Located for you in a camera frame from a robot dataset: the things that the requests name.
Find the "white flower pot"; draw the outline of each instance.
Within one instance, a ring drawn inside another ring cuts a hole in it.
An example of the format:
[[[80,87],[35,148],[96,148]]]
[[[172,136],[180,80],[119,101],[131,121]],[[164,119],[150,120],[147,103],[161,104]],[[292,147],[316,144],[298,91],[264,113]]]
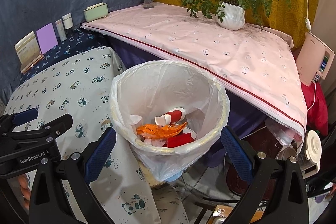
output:
[[[245,10],[239,6],[228,4],[223,2],[225,8],[220,7],[218,10],[222,10],[225,13],[223,22],[221,22],[216,16],[217,23],[225,28],[232,31],[237,31],[245,24]]]

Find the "trash can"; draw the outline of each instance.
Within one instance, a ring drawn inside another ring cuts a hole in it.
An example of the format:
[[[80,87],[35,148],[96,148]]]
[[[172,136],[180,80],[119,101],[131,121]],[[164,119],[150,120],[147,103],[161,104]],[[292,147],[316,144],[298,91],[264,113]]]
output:
[[[226,126],[230,101],[224,86],[210,73],[186,62],[151,61],[114,77],[110,93],[112,123],[159,181],[180,174],[204,155]],[[194,142],[175,148],[144,143],[136,128],[154,124],[170,109],[186,110]]]

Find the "blue tablecloth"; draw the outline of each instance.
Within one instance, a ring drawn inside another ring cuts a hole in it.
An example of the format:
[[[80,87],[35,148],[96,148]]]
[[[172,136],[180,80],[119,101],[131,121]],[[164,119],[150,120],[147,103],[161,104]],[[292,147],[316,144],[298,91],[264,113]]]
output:
[[[84,29],[76,30],[72,37],[68,37],[63,42],[59,41],[57,46],[46,52],[44,57],[34,67],[23,74],[20,85],[60,61],[92,48],[102,46],[107,46],[107,40],[102,34]]]

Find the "panda pattern sheet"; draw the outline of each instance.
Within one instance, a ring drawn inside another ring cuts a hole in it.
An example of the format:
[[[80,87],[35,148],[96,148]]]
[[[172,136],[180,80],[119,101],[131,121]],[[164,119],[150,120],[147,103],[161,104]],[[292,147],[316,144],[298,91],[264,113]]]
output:
[[[6,113],[37,108],[38,117],[15,131],[34,130],[69,113],[73,126],[57,138],[62,159],[82,152],[99,139],[110,120],[109,95],[112,79],[124,71],[113,49],[101,47],[61,61],[35,75],[12,94]],[[29,188],[35,171],[29,172]],[[64,189],[76,217],[85,222],[67,181]],[[98,179],[90,184],[98,201],[116,223],[160,224],[160,216],[138,162],[128,142],[117,135],[117,143]]]

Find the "white bottle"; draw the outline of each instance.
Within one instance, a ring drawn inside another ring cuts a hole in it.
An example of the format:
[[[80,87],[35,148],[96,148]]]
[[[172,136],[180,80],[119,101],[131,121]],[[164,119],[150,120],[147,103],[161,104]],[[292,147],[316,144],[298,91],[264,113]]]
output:
[[[58,31],[59,39],[61,41],[66,40],[67,36],[65,34],[65,31],[64,31],[62,20],[59,19],[59,20],[55,21],[55,24],[56,24],[56,28],[57,28],[57,31]]]

